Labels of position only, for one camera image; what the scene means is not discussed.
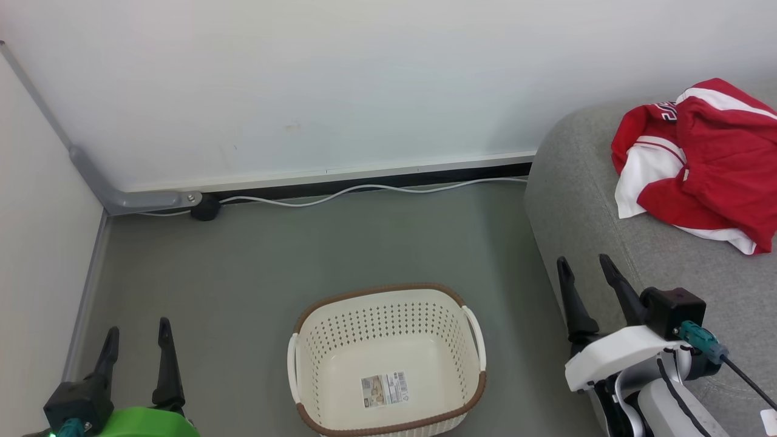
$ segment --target white cable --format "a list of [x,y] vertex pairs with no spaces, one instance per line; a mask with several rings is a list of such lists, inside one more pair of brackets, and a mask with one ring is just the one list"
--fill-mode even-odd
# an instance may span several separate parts
[[171,212],[169,214],[155,214],[153,212],[141,212],[140,215],[150,215],[151,217],[173,217],[174,215],[184,215],[189,214],[189,210],[181,211],[181,212]]
[[[522,184],[526,184],[528,181],[526,179],[518,179],[516,177],[490,177],[487,179],[476,179],[476,180],[468,180],[466,182],[461,182],[460,184],[454,184],[454,185],[447,185],[445,187],[437,187],[437,188],[431,188],[429,190],[410,190],[408,188],[399,188],[399,187],[390,187],[388,185],[376,185],[376,184],[365,184],[365,185],[356,185],[354,187],[348,187],[345,190],[338,191],[335,194],[332,194],[331,196],[328,196],[323,199],[319,199],[317,201],[312,201],[308,203],[287,203],[287,202],[279,202],[279,201],[271,201],[270,199],[262,199],[262,198],[254,198],[251,196],[233,196],[231,198],[226,198],[223,200],[220,200],[219,203],[227,203],[230,201],[255,201],[255,202],[263,202],[270,205],[277,205],[277,206],[287,206],[289,208],[304,208],[308,206],[318,205],[321,203],[324,203],[326,201],[330,201],[337,196],[340,196],[341,194],[348,193],[350,191],[354,190],[360,190],[361,188],[380,188],[383,190],[391,190],[391,191],[399,191],[400,193],[410,193],[410,194],[429,194],[429,193],[437,193],[438,191],[446,191],[446,190],[453,190],[454,188],[464,187],[466,185],[472,185],[472,184],[479,184],[481,182],[519,182]],[[152,213],[142,213],[142,215],[153,215],[155,217],[168,217],[173,215],[181,215],[186,214],[188,211],[184,212],[173,212],[172,214],[152,214]]]

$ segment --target white wall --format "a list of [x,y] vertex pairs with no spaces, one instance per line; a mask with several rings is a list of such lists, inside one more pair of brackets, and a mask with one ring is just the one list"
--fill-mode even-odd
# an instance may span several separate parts
[[103,207],[0,56],[0,428],[47,428]]
[[0,0],[128,190],[536,149],[578,107],[774,77],[777,2]]

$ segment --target baseboard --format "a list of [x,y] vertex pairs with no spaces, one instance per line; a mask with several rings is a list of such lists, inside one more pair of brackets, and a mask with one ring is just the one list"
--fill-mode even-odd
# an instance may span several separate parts
[[436,173],[448,170],[478,169],[531,163],[535,153],[535,150],[531,150],[528,152],[502,153],[499,155],[473,156],[459,159],[395,163],[385,166],[362,166],[304,173],[253,175],[230,177],[219,180],[194,180],[182,184],[168,184],[165,186],[150,185],[134,187],[132,191],[172,190],[220,193],[224,191],[245,191],[257,188],[289,187],[293,185],[320,184],[345,180],[371,180],[374,178],[409,175],[414,173]]
[[[249,196],[270,200],[313,198],[317,196],[330,196],[347,188],[357,185],[388,185],[390,187],[420,187],[433,184],[453,184],[465,180],[487,179],[493,177],[521,177],[527,176],[531,169],[531,163],[508,164],[505,166],[477,167],[456,170],[440,170],[425,173],[397,174],[393,176],[368,177],[364,179],[334,180],[332,182],[318,182],[315,184],[286,185],[283,187],[250,188],[247,190],[219,191],[210,193],[217,200],[223,200],[232,196]],[[360,188],[356,191],[372,191],[380,188]],[[245,200],[231,201],[230,203],[242,203]]]
[[81,304],[78,306],[78,315],[75,318],[73,336],[68,349],[68,358],[65,360],[62,371],[62,382],[77,381],[84,376],[79,375],[78,370],[81,367],[84,336],[89,325],[89,318],[92,315],[92,303],[94,302],[97,283],[100,273],[103,271],[103,260],[108,248],[109,234],[110,220],[108,219],[108,214],[103,211],[103,218],[100,220],[95,238],[95,247],[92,251],[92,261],[89,263],[89,271],[86,274],[84,292],[81,295]]

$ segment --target basket handle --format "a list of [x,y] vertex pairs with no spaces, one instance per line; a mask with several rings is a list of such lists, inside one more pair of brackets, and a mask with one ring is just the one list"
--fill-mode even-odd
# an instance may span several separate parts
[[464,314],[469,320],[469,326],[472,327],[472,332],[475,333],[475,344],[478,346],[478,358],[480,359],[480,372],[486,371],[486,343],[483,341],[483,332],[480,330],[480,324],[477,317],[471,309],[467,308],[467,305],[462,306]]
[[295,404],[299,404],[299,386],[297,385],[297,333],[291,335],[289,349],[286,351],[286,372],[289,375],[289,389]]

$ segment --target power cord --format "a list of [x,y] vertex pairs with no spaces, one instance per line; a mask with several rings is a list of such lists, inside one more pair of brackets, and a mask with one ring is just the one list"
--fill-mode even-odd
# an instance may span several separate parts
[[766,401],[767,404],[769,404],[769,407],[772,407],[772,410],[777,411],[777,404],[775,401],[769,397],[764,390],[761,389],[761,387],[758,386],[758,384],[754,383],[752,379],[750,379],[747,375],[742,372],[742,370],[737,367],[736,364],[731,362],[731,360],[725,356],[720,356],[720,361],[725,362],[729,367],[731,367],[731,370],[733,370],[741,379],[744,380],[748,384],[748,386],[752,387],[753,390],[755,390],[755,393],[758,393],[758,396],[762,397],[763,400]]
[[758,386],[758,384],[753,382],[752,379],[745,375],[745,373],[742,372],[742,370],[728,358],[728,348],[718,342],[717,337],[715,337],[713,333],[709,332],[703,327],[700,327],[696,323],[686,320],[680,324],[678,336],[681,339],[687,341],[688,344],[694,348],[700,350],[712,363],[720,364],[721,362],[725,362],[729,367],[731,367],[731,370],[733,370],[734,373],[736,373],[742,380],[744,380],[748,386],[755,390],[755,393],[758,393],[758,396],[762,397],[763,400],[769,404],[769,407],[772,407],[772,409],[777,411],[777,404],[775,401],[773,401],[771,397],[769,397],[766,392]]
[[[382,190],[398,191],[400,193],[409,193],[409,194],[429,194],[429,193],[437,193],[438,191],[453,190],[454,188],[465,187],[467,185],[472,185],[472,184],[480,184],[482,182],[518,182],[521,184],[526,184],[528,181],[526,179],[519,179],[517,177],[490,177],[486,179],[468,180],[466,182],[461,182],[459,184],[448,185],[446,187],[431,188],[428,190],[410,190],[408,188],[390,187],[389,185],[365,184],[365,185],[356,185],[355,187],[349,187],[349,188],[346,188],[345,190],[338,191],[335,194],[332,194],[331,196],[328,196],[326,198],[319,199],[317,201],[308,202],[308,203],[288,203],[288,202],[281,202],[281,201],[271,201],[270,199],[254,198],[251,196],[233,196],[231,198],[222,199],[218,201],[218,203],[226,204],[231,201],[255,201],[255,202],[267,203],[270,205],[286,206],[289,208],[305,208],[308,206],[318,205],[326,201],[331,201],[332,199],[336,198],[337,196],[340,196],[341,194],[345,194],[354,190],[361,190],[362,188],[378,188]],[[181,212],[171,212],[169,214],[158,214],[153,212],[142,212],[140,214],[150,215],[152,217],[173,217],[174,215],[183,215],[188,213],[189,211],[187,210],[187,211],[181,211]]]

